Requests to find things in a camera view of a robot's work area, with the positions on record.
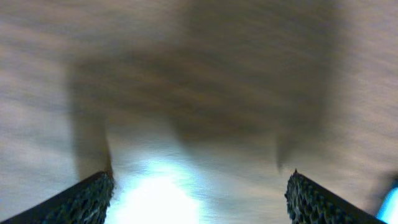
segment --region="textured black grip pad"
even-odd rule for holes
[[[285,194],[292,223],[384,223],[360,210],[297,170],[290,177]]]
[[[104,223],[113,187],[111,175],[98,172],[1,224]]]

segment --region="wood grain surface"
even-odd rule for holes
[[[288,223],[295,168],[374,214],[398,171],[397,16],[395,0],[2,0],[0,220],[108,151],[107,223],[129,223],[123,195],[154,173],[181,175],[197,223]]]

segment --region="glowing blue light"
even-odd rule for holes
[[[148,177],[124,196],[118,223],[197,224],[196,200],[190,198],[170,177]]]
[[[398,188],[389,192],[377,218],[388,224],[398,223]]]

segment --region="black object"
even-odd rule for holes
[[[285,194],[292,223],[384,223],[318,185],[297,169]]]
[[[111,173],[98,172],[1,224],[102,224],[105,221],[113,187],[114,180]]]

